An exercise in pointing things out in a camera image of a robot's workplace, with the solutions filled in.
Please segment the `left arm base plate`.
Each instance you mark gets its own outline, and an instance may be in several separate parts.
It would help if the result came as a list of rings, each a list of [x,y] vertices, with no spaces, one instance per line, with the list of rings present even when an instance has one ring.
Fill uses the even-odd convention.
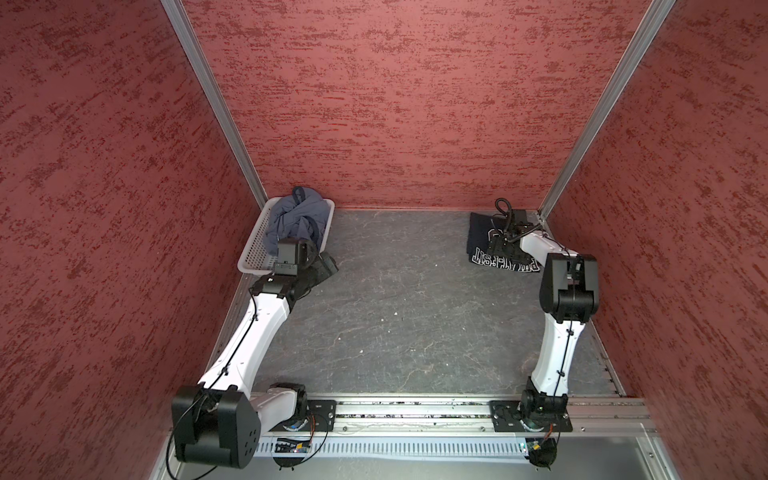
[[[300,399],[294,415],[282,424],[282,429],[288,432],[332,431],[337,405],[335,400]]]

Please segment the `navy tank top red trim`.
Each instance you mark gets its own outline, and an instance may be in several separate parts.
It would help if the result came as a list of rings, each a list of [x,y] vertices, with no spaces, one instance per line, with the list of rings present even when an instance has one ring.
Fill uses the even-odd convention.
[[[496,259],[487,254],[489,243],[489,231],[501,230],[505,218],[494,215],[471,213],[469,217],[469,230],[467,235],[466,253],[468,260],[478,266],[507,270],[520,273],[538,273],[541,271],[539,263],[529,254],[525,253],[523,264],[512,263],[508,260]]]

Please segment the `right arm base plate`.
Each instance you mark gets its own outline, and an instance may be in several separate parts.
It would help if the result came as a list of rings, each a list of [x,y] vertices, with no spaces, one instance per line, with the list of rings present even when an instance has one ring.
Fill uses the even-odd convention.
[[[493,400],[488,403],[496,433],[570,433],[573,426],[567,412],[567,398]]]

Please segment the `grey-blue tank top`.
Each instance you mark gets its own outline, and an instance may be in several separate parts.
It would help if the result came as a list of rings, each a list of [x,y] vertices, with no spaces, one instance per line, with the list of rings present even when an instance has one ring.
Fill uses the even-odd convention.
[[[316,190],[294,187],[270,209],[264,242],[267,253],[277,255],[278,243],[285,238],[311,240],[321,251],[330,214],[330,205]]]

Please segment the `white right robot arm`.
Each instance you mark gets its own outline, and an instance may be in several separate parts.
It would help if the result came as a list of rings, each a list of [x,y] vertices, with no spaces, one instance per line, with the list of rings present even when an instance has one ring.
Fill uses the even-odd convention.
[[[599,309],[598,262],[536,231],[506,246],[514,257],[479,251],[484,266],[516,270],[524,261],[542,271],[539,303],[544,335],[536,366],[528,378],[515,415],[525,429],[561,426],[567,414],[569,373],[578,339]]]

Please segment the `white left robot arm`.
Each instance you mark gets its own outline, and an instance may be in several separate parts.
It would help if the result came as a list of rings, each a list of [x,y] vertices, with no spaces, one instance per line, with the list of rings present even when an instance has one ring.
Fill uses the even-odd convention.
[[[295,303],[337,272],[335,260],[322,252],[293,275],[278,271],[251,285],[247,310],[223,352],[196,384],[180,387],[172,399],[168,459],[243,469],[265,433],[314,427],[305,386],[275,383],[256,398],[251,394],[267,350]]]

